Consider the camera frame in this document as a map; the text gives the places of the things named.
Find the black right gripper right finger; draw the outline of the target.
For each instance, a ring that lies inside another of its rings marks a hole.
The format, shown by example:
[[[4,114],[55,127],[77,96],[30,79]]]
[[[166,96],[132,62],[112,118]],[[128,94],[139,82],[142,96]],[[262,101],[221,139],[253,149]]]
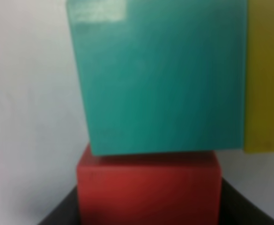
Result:
[[[274,219],[222,179],[220,225],[274,225]]]

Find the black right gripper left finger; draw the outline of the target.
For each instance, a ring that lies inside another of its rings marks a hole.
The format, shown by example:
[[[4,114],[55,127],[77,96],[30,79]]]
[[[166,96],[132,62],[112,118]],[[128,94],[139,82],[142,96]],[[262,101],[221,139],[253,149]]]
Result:
[[[77,187],[39,225],[80,225]]]

